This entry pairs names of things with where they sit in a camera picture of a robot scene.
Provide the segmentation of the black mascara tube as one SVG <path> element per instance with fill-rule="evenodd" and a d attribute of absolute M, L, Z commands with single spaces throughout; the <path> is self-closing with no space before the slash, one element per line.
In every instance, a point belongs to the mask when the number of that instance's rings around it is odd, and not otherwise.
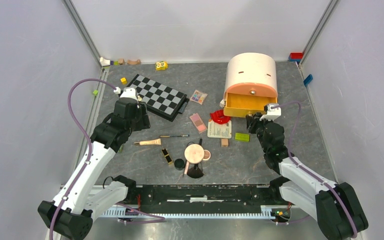
<path fill-rule="evenodd" d="M 178 113 L 183 114 L 185 112 L 187 105 L 188 105 L 188 101 L 184 101 L 181 107 L 179 108 Z"/>

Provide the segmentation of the round drawer organizer box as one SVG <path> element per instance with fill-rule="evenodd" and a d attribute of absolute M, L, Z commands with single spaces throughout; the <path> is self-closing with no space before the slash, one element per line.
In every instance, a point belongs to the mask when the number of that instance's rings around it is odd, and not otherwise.
<path fill-rule="evenodd" d="M 267 104 L 278 102 L 276 62 L 269 55 L 245 52 L 227 64 L 222 101 L 224 114 L 244 118 L 264 112 Z"/>

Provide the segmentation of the pink blush palette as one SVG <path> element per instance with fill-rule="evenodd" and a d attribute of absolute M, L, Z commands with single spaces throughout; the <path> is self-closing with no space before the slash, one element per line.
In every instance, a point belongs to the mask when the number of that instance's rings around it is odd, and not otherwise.
<path fill-rule="evenodd" d="M 192 121 L 193 125 L 200 134 L 207 130 L 205 123 L 203 122 L 202 118 L 198 113 L 194 113 L 189 117 L 189 119 Z"/>

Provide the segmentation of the round pink powder compact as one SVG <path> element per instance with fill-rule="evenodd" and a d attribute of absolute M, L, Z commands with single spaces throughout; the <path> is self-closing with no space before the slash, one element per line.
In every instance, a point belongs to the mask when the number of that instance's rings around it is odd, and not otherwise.
<path fill-rule="evenodd" d="M 201 145 L 194 143 L 186 147 L 184 157 L 190 164 L 199 164 L 202 161 L 208 161 L 211 158 L 211 153 Z"/>

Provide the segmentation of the colourful eyeshadow palette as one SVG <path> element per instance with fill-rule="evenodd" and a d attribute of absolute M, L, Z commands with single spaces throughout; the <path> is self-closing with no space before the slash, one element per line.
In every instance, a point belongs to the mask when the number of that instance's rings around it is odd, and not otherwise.
<path fill-rule="evenodd" d="M 204 92 L 199 91 L 199 90 L 196 89 L 193 92 L 193 94 L 191 95 L 190 101 L 202 105 L 204 103 L 204 101 L 205 101 L 207 96 L 208 96 L 207 93 L 204 93 Z"/>

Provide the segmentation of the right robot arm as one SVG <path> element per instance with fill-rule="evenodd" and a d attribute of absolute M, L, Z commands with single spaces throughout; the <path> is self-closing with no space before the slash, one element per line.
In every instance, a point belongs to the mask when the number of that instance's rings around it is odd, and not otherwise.
<path fill-rule="evenodd" d="M 279 174 L 269 184 L 269 199 L 275 204 L 290 202 L 318 224 L 328 240 L 356 238 L 369 227 L 354 188 L 347 182 L 329 180 L 303 164 L 285 143 L 285 129 L 275 122 L 281 105 L 269 103 L 264 113 L 248 114 L 246 128 L 255 134 L 266 165 Z"/>

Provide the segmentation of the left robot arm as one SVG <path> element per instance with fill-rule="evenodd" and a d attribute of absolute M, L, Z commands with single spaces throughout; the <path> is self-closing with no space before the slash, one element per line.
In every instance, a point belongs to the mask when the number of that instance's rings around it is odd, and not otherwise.
<path fill-rule="evenodd" d="M 58 233 L 71 240 L 83 240 L 94 220 L 107 209 L 123 201 L 133 203 L 137 190 L 134 181 L 126 177 L 116 179 L 96 193 L 89 194 L 99 175 L 131 133 L 150 128 L 147 107 L 138 99 L 134 87 L 122 90 L 113 113 L 95 127 L 83 156 L 68 182 L 52 201 L 42 201 L 38 213 L 49 227 L 49 238 Z"/>

